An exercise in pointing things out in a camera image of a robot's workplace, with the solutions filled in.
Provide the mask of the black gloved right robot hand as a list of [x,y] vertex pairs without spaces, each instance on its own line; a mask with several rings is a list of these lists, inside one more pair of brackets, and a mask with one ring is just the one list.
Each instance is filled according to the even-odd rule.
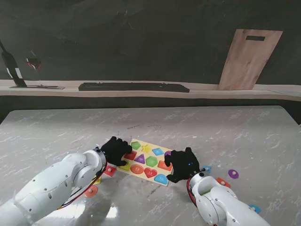
[[173,150],[165,156],[164,162],[167,167],[173,166],[173,173],[167,175],[167,179],[173,183],[188,180],[200,172],[199,162],[190,147],[186,147],[184,151]]

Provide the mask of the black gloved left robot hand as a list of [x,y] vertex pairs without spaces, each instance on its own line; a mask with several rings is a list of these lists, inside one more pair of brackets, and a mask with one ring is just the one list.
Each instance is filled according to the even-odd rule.
[[132,146],[121,138],[111,137],[100,150],[104,153],[108,163],[120,167],[127,165],[127,162],[122,160],[122,157],[125,154],[131,154]]

